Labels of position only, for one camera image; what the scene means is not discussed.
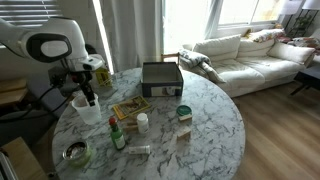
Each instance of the side table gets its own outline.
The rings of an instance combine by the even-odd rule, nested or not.
[[[116,73],[117,91],[109,97],[97,90],[102,121],[86,125],[72,106],[61,115],[52,141],[52,156],[60,179],[232,179],[245,147],[242,117],[230,97],[211,81],[182,71],[181,97],[150,97],[144,112],[149,132],[125,134],[127,146],[117,151],[111,142],[107,120],[112,106],[141,95],[141,68]],[[179,122],[176,109],[187,105],[192,121]],[[177,141],[184,128],[189,140]],[[83,167],[74,168],[63,159],[63,151],[76,140],[85,140],[92,155]],[[130,155],[128,147],[150,145],[150,155]]]
[[[290,94],[292,96],[305,87],[313,87],[320,90],[320,66],[312,66],[305,70],[299,71],[294,80],[301,82],[302,85]]]

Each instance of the pill bottle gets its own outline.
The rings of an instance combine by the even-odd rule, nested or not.
[[[144,134],[149,131],[148,116],[145,113],[138,114],[137,123],[140,134]]]
[[[129,154],[150,154],[150,146],[129,147]]]

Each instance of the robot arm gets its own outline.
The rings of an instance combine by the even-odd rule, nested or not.
[[[68,72],[91,106],[94,94],[90,71],[102,66],[100,59],[90,57],[78,24],[67,18],[50,18],[37,30],[16,27],[0,18],[0,42],[18,56],[44,63],[65,59]]]

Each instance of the paperback book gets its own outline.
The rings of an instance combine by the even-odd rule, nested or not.
[[[150,104],[142,96],[136,96],[114,105],[113,110],[118,119],[122,120],[149,107]]]

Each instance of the throw pillow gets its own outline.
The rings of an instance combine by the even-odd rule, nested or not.
[[[292,39],[294,45],[299,47],[312,47],[319,49],[320,48],[320,41],[317,38],[310,38],[310,37],[298,37]]]
[[[294,47],[283,43],[276,43],[267,54],[271,57],[304,64],[314,51],[314,48]]]
[[[216,70],[214,70],[209,64],[202,62],[199,64],[199,66],[208,74],[209,79],[214,83],[222,83],[226,82],[224,79],[222,79]]]
[[[264,29],[258,32],[250,33],[249,39],[254,42],[265,42],[281,36],[285,36],[285,31],[283,29]]]
[[[193,51],[208,56],[211,61],[235,59],[240,45],[240,34],[218,39],[208,39],[198,42]]]
[[[189,51],[187,49],[182,49],[179,51],[180,62],[186,64],[189,68],[197,66],[200,62],[206,62],[211,64],[210,59],[200,53]]]

